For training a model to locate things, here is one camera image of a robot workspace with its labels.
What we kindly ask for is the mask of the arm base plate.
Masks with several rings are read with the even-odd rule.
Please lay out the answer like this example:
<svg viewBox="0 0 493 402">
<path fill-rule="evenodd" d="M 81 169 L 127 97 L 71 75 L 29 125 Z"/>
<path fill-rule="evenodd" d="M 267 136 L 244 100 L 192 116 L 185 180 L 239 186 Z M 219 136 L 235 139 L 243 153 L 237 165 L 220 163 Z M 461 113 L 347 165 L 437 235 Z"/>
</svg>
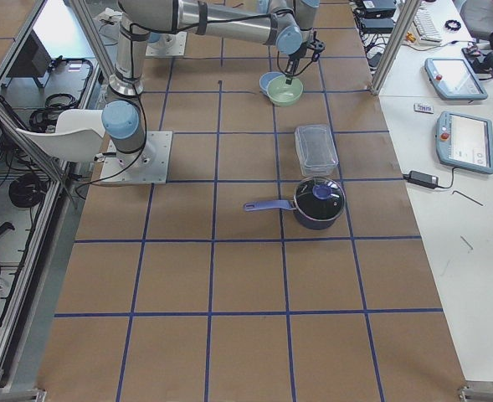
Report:
<svg viewBox="0 0 493 402">
<path fill-rule="evenodd" d="M 186 42 L 186 32 L 177 34 L 150 33 L 146 47 L 146 57 L 183 57 L 186 49 Z"/>
<path fill-rule="evenodd" d="M 114 152 L 115 156 L 105 158 L 100 173 L 101 183 L 164 184 L 167 181 L 172 137 L 172 131 L 149 131 L 140 156 L 137 153 L 127 155 L 117 152 L 110 139 L 107 152 Z"/>
</svg>

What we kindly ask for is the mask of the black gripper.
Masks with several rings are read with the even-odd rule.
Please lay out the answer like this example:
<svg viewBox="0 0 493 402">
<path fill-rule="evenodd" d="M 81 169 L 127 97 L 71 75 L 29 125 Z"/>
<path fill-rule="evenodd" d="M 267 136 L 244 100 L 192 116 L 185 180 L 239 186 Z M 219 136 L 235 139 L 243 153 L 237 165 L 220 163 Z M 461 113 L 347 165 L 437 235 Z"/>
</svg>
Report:
<svg viewBox="0 0 493 402">
<path fill-rule="evenodd" d="M 307 44 L 302 44 L 294 53 L 288 56 L 288 62 L 285 67 L 285 83 L 292 83 L 300 61 L 306 56 L 306 52 Z"/>
</svg>

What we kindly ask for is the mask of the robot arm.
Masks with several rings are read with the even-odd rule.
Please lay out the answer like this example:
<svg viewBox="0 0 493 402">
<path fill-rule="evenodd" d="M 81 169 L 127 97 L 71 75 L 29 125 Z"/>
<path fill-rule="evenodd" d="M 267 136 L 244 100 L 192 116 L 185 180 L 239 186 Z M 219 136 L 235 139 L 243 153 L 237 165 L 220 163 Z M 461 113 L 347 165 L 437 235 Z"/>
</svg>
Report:
<svg viewBox="0 0 493 402">
<path fill-rule="evenodd" d="M 109 78 L 101 122 L 115 156 L 105 163 L 109 182 L 163 183 L 172 134 L 149 131 L 141 103 L 146 50 L 165 51 L 182 33 L 274 46 L 288 56 L 284 74 L 292 79 L 300 61 L 324 49 L 313 25 L 317 1 L 259 1 L 254 11 L 205 1 L 121 1 L 114 73 Z"/>
</svg>

